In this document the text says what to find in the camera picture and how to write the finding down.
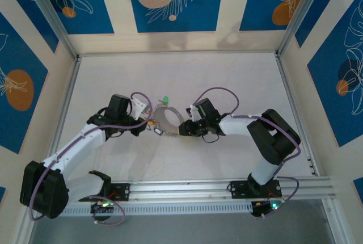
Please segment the perforated metal key holder plate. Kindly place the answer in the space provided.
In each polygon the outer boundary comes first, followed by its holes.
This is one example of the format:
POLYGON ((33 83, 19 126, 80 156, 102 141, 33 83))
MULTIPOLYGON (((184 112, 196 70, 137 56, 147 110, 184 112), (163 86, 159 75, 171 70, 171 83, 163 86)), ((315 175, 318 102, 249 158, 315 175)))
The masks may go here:
POLYGON ((155 130, 159 130, 161 136, 167 137, 177 137, 179 135, 179 125, 184 122, 184 118, 176 108, 168 107, 162 103, 155 106, 151 119, 155 122, 155 130), (173 113, 177 117, 178 122, 175 125, 168 120, 166 111, 173 113))

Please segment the aluminium table side rail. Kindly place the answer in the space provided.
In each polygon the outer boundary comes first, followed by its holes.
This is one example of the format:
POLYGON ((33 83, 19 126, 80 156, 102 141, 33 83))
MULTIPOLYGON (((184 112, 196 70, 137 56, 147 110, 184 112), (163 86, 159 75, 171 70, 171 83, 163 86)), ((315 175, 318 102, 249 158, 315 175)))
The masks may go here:
POLYGON ((306 132, 306 128, 305 128, 305 126, 303 125, 303 122, 302 122, 301 113, 299 112, 299 109, 298 109, 298 106, 297 106, 296 96, 295 96, 295 94, 293 92, 293 88, 292 88, 291 82, 289 80, 288 73, 287 73, 287 71, 285 69, 283 61, 281 60, 281 58, 279 57, 277 52, 275 52, 275 58, 276 58, 276 63, 277 63, 277 66, 278 66, 278 69, 279 69, 279 72, 280 72, 282 82, 283 82, 284 87, 285 87, 286 95, 288 97, 289 104, 290 104, 290 107, 292 109, 294 120, 295 120, 296 125, 297 125, 298 133, 300 134, 302 147, 303 147, 303 149, 305 151, 307 161, 308 161, 309 164, 312 165, 312 174, 315 175, 315 176, 320 176, 319 167, 316 164, 315 157, 313 155, 313 151, 312 151, 312 148, 311 148, 311 145, 310 145, 310 141, 309 141, 309 138, 308 138, 308 135, 307 135, 307 132, 306 132))
POLYGON ((72 94, 73 94, 74 86, 75 86, 77 76, 78 76, 78 73, 79 73, 81 60, 82 59, 78 56, 75 63, 74 63, 74 66, 72 68, 71 75, 70 75, 70 78, 69 78, 69 82, 68 82, 67 87, 66 87, 65 96, 64 96, 64 99, 62 101, 60 116, 58 118, 58 122, 57 122, 57 125, 56 125, 56 128, 55 128, 55 131, 54 131, 54 135, 52 137, 52 140, 51 140, 51 143, 50 143, 50 146, 49 146, 49 149, 48 149, 47 158, 52 156, 54 153, 56 153, 56 151, 58 149, 60 139, 61 139, 61 136, 62 136, 62 131, 63 131, 63 128, 64 128, 64 123, 65 123, 65 120, 66 120, 66 115, 67 115, 69 105, 70 105, 70 101, 71 101, 71 97, 72 97, 72 94))

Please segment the aluminium mounting rail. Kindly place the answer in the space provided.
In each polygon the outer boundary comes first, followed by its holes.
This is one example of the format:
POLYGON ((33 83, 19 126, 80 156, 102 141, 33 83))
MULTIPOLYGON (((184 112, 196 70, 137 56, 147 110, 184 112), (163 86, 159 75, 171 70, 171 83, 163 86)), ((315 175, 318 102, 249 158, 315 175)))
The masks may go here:
MULTIPOLYGON (((336 197, 330 178, 326 176, 304 176, 279 180, 286 200, 293 192, 293 200, 334 199, 336 197)), ((230 179, 221 180, 172 180, 131 182, 129 191, 113 191, 112 198, 121 203, 194 203, 210 201, 232 201, 228 184, 230 179)))

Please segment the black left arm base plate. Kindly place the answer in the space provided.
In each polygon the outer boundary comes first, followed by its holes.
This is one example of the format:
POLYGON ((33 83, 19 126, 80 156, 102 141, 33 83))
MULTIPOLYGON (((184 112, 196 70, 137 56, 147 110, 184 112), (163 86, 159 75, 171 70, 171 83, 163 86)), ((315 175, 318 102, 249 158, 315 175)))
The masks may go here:
POLYGON ((129 201, 130 184, 129 183, 110 183, 103 186, 97 196, 106 197, 113 201, 129 201))

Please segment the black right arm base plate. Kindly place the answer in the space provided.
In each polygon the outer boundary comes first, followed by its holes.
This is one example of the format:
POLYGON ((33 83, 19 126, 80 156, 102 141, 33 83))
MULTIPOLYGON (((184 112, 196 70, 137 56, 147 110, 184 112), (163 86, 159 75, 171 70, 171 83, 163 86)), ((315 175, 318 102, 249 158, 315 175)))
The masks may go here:
POLYGON ((280 182, 273 179, 263 186, 247 180, 231 181, 229 191, 233 199, 267 199, 269 195, 282 197, 280 182))

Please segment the aluminium frame post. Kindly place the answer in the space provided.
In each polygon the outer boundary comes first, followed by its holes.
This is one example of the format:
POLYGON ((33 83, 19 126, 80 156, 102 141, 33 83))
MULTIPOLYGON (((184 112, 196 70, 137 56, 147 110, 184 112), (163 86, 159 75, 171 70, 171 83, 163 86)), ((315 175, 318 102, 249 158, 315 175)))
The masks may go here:
POLYGON ((53 32, 56 34, 59 41, 64 46, 68 55, 74 60, 78 60, 78 55, 68 37, 68 33, 62 24, 58 14, 52 6, 50 0, 35 0, 38 8, 42 12, 43 16, 47 20, 53 32))
POLYGON ((281 44, 276 51, 276 57, 281 58, 286 51, 289 43, 295 36, 297 30, 299 29, 302 21, 304 20, 308 10, 310 9, 314 0, 300 0, 295 13, 292 16, 290 23, 288 24, 284 37, 281 40, 281 44))

